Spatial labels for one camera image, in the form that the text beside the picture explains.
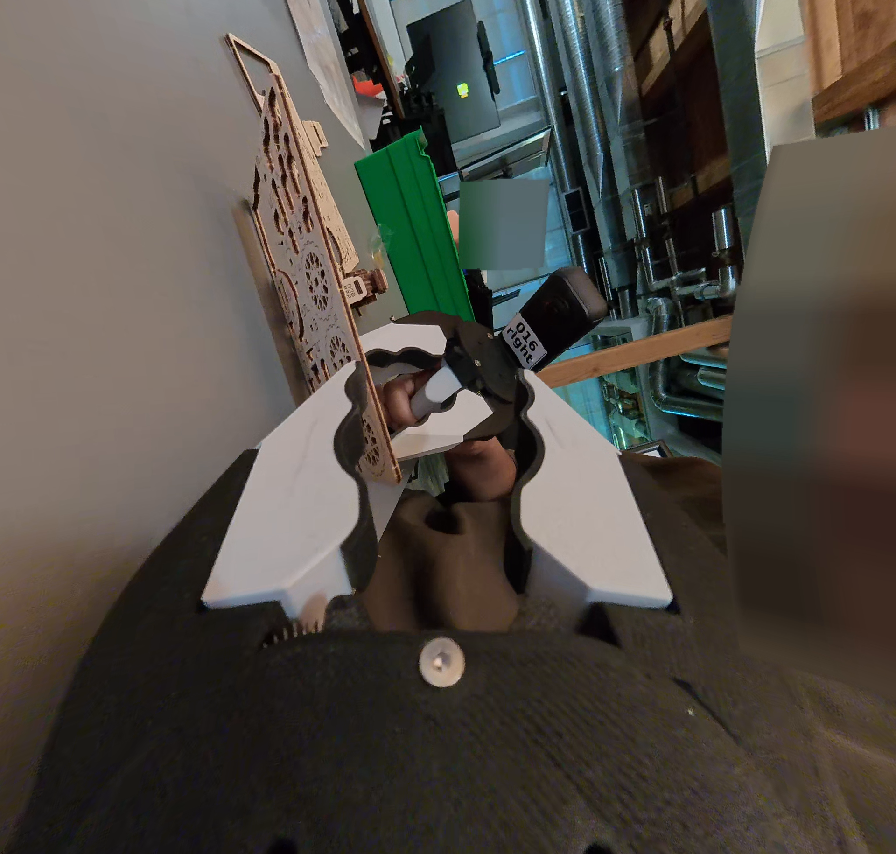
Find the wooden-edged workbench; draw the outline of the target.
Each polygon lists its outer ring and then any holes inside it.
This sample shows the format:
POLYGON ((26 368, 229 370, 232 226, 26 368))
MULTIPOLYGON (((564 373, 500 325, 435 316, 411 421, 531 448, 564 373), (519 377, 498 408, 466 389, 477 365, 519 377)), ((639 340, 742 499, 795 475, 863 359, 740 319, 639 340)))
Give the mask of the wooden-edged workbench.
POLYGON ((384 87, 387 102, 393 114, 400 120, 405 120, 404 104, 399 91, 399 85, 395 80, 392 69, 389 66, 386 41, 375 15, 374 0, 357 0, 358 9, 364 20, 364 28, 372 43, 375 54, 375 70, 370 71, 370 76, 375 77, 384 87))

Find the brown wooden model vehicle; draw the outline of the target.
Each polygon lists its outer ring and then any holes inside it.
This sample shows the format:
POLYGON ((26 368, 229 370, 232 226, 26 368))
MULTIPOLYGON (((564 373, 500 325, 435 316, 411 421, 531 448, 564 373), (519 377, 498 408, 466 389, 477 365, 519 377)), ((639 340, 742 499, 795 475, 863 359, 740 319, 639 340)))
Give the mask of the brown wooden model vehicle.
POLYGON ((343 276, 342 291, 349 306, 361 309, 375 302, 388 290, 388 280, 383 270, 357 269, 343 276))

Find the wooden sheet with round holes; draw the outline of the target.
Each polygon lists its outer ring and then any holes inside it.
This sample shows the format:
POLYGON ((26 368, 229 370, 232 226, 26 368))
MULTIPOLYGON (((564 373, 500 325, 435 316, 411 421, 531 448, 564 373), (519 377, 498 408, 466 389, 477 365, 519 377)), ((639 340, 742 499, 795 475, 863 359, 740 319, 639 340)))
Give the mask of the wooden sheet with round holes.
POLYGON ((279 235, 284 238, 293 228, 299 235, 318 233, 325 242, 321 190, 326 181, 312 137, 317 128, 299 117, 275 61, 232 33, 226 33, 225 43, 262 119, 257 173, 270 188, 279 235))

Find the green plastic bin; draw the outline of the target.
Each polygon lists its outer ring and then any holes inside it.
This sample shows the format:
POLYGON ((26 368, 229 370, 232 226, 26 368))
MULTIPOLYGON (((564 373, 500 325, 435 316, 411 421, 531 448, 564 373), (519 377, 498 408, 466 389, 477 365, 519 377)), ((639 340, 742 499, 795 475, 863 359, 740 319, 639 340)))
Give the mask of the green plastic bin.
POLYGON ((424 132, 404 135, 357 161, 355 169, 408 312, 473 320, 424 132))

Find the metal pipes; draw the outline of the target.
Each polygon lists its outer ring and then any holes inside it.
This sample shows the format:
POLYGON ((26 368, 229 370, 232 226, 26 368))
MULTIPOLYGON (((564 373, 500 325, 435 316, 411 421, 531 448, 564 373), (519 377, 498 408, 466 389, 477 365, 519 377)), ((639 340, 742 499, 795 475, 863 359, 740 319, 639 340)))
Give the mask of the metal pipes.
POLYGON ((713 247, 711 259, 717 268, 711 277, 706 267, 683 269, 673 223, 673 205, 663 176, 633 188, 634 254, 646 293, 666 300, 680 325, 689 323, 696 308, 733 308, 740 287, 736 245, 739 229, 732 203, 711 213, 713 247))

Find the person's right hand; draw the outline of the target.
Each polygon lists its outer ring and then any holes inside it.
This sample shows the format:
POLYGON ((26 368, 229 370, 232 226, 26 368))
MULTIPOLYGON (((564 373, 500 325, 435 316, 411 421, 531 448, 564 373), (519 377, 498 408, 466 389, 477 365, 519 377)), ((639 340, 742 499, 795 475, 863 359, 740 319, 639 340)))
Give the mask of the person's right hand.
MULTIPOLYGON (((437 373, 436 368, 421 370, 375 387, 390 431, 398 433, 420 423, 412 409, 413 400, 437 373)), ((514 457, 495 437, 460 443, 446 451, 443 458, 450 482, 469 501, 507 497, 517 479, 514 457)))

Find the person's olive clothing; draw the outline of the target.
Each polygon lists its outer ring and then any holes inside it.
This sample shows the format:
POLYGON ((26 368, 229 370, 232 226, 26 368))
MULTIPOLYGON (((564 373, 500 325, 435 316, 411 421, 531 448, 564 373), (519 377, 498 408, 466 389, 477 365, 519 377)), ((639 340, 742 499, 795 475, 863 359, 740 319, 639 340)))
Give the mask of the person's olive clothing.
MULTIPOLYGON (((894 852, 894 700, 746 656, 734 623, 721 468, 624 454, 621 465, 674 594, 665 610, 594 605, 581 632, 673 683, 771 785, 809 852, 894 852)), ((514 592, 510 495, 477 502, 450 480, 409 490, 362 594, 378 631, 556 629, 514 592)))

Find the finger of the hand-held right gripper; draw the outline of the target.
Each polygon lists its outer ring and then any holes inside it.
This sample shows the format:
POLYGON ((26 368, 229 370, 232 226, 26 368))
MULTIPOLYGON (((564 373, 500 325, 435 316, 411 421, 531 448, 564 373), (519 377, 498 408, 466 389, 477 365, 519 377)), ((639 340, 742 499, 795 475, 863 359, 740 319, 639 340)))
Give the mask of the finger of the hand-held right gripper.
POLYGON ((396 434, 391 442, 395 461, 447 452, 465 442, 487 440, 514 422, 515 406, 479 395, 455 395, 452 405, 396 434))
POLYGON ((390 322, 360 336, 374 380, 393 380, 439 367, 447 343, 437 323, 390 322))

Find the silver ventilation duct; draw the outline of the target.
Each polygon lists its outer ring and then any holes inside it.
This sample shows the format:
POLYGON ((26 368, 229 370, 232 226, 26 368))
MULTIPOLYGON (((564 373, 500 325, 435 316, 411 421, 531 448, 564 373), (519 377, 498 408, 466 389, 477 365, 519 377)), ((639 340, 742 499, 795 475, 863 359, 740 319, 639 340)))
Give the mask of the silver ventilation duct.
POLYGON ((599 102, 581 0, 518 0, 545 118, 551 166, 574 262, 599 282, 614 311, 633 290, 609 132, 599 102))

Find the black monitor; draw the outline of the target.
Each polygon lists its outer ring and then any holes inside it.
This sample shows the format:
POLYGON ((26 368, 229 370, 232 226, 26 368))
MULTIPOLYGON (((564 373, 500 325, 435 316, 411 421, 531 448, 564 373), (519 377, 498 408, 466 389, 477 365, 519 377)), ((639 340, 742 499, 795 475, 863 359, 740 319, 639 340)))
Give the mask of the black monitor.
POLYGON ((500 92, 487 31, 472 0, 406 25, 420 91, 442 109, 449 138, 460 143, 500 126, 500 92))

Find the wooden storage crate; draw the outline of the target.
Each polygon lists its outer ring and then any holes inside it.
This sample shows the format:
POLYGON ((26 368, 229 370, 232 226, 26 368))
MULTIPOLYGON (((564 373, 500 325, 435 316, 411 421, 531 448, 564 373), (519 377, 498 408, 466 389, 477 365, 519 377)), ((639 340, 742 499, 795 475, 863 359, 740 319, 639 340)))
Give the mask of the wooden storage crate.
POLYGON ((894 127, 895 0, 802 0, 815 130, 894 127))

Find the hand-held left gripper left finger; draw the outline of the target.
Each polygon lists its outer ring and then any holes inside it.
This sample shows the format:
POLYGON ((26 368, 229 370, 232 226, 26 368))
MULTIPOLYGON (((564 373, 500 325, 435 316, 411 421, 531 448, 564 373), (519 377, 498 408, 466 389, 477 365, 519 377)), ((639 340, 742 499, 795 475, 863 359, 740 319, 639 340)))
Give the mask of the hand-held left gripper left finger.
POLYGON ((366 483, 364 366, 343 366, 257 448, 203 591, 211 609, 278 602, 323 622, 330 601, 364 590, 378 540, 366 483))

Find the wooden sheet with gear wheels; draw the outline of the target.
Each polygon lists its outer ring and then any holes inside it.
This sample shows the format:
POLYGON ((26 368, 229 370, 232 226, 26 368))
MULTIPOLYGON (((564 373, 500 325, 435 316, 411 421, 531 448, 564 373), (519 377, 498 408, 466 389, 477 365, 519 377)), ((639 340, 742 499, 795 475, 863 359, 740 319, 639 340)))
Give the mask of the wooden sheet with gear wheels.
POLYGON ((252 218, 310 392, 350 363, 362 368, 367 404, 357 467, 365 479, 397 485, 401 472, 333 259, 332 234, 309 195, 290 196, 265 176, 253 186, 252 218))

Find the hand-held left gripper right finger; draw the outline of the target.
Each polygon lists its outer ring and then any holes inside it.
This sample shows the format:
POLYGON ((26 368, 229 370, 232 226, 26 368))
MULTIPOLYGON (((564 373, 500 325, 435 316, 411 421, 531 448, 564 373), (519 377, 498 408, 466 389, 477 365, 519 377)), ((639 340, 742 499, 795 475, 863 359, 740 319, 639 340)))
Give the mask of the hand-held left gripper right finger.
POLYGON ((512 494, 524 591, 554 606, 668 606, 673 592, 619 451, 535 373, 518 375, 532 462, 512 494))

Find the wooden beam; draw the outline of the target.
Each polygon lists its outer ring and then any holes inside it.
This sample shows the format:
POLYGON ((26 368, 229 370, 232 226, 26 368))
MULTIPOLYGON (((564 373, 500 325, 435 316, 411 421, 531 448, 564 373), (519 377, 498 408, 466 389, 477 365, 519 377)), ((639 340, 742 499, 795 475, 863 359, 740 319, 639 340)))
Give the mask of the wooden beam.
POLYGON ((540 370, 538 377, 549 387, 560 388, 724 344, 730 340, 732 322, 733 315, 723 315, 640 341, 557 360, 540 370))

